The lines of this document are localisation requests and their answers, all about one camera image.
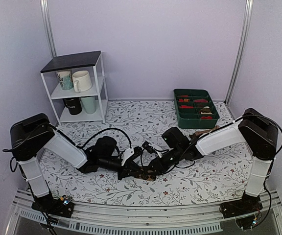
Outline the brown tan argyle sock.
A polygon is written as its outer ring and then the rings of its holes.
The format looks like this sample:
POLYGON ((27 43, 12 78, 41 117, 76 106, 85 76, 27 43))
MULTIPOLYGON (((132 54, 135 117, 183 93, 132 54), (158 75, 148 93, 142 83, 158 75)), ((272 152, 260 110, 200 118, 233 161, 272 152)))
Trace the brown tan argyle sock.
POLYGON ((156 172, 146 167, 140 167, 138 170, 133 171, 132 176, 146 181, 155 181, 157 178, 156 172))

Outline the green divided organizer tray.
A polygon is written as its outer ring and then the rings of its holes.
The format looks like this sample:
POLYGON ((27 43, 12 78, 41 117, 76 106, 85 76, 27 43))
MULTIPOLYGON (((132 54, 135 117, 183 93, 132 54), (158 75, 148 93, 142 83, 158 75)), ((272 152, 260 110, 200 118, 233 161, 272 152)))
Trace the green divided organizer tray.
POLYGON ((174 89, 174 104, 178 126, 182 129, 212 129, 219 120, 219 113, 206 90, 174 89), (180 105, 192 105, 193 109, 182 109, 180 105), (202 115, 198 111, 209 106, 212 115, 202 115))

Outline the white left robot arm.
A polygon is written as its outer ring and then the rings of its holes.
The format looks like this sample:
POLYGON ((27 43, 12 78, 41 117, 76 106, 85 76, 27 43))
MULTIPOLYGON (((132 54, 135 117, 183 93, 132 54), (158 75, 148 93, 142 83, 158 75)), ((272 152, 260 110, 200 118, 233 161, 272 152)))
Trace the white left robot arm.
POLYGON ((12 147, 9 152, 13 154, 23 171, 25 181, 38 198, 39 206, 46 212, 54 212, 57 202, 49 196, 50 189, 36 157, 41 149, 56 154, 83 174, 96 172, 99 168, 118 173, 131 171, 133 157, 140 152, 139 148, 132 146, 120 152, 117 142, 108 136, 99 138, 94 146, 87 149, 77 146, 53 126, 43 113, 13 124, 10 138, 12 147))

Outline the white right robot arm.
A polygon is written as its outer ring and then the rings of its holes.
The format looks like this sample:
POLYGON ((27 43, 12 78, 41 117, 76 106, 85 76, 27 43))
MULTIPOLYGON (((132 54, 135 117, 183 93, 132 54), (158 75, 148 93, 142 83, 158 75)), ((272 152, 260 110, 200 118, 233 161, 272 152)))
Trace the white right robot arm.
POLYGON ((199 160, 231 147, 239 147, 242 153, 251 158, 251 163, 247 165, 250 169, 245 182, 245 197, 237 204, 241 213, 248 213, 256 206, 256 197, 263 189, 281 149, 277 146, 281 134, 282 130, 275 121, 252 108, 245 110, 235 121, 191 139, 179 128, 170 128, 163 134, 170 149, 153 159, 149 168, 155 176, 163 175, 183 160, 199 160))

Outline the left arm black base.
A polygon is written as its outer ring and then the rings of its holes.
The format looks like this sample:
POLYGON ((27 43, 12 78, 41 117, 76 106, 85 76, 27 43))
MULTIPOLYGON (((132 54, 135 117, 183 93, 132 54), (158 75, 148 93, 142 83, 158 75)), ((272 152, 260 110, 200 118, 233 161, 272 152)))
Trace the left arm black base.
POLYGON ((42 197, 36 197, 33 191, 31 191, 31 194, 34 199, 31 206, 32 209, 43 212, 46 215, 71 218, 74 209, 71 197, 63 195, 60 198, 54 198, 51 192, 42 197))

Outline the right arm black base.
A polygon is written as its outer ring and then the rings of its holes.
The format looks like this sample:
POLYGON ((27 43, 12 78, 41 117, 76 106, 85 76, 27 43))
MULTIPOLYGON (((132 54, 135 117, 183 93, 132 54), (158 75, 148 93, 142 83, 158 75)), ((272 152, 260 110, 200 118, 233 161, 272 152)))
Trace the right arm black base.
POLYGON ((260 197, 253 197, 243 194, 241 199, 225 202, 220 205, 220 212, 224 218, 240 216, 252 212, 258 212, 263 209, 260 197))

